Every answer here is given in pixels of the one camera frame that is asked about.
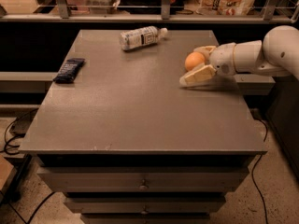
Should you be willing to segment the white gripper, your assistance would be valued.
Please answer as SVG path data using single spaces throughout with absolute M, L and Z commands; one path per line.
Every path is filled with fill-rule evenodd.
M 201 82 L 212 79 L 216 73 L 218 76 L 232 76 L 236 74 L 234 66 L 234 50 L 236 43 L 216 46 L 197 47 L 193 51 L 204 55 L 210 64 L 203 63 L 195 66 L 179 79 L 183 87 L 195 86 Z

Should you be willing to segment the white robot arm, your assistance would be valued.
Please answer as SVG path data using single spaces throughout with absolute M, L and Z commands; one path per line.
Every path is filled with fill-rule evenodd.
M 263 40 L 203 46 L 194 52 L 206 60 L 180 78 L 182 87 L 198 86 L 214 76 L 243 73 L 299 78 L 299 30 L 288 25 L 273 28 Z

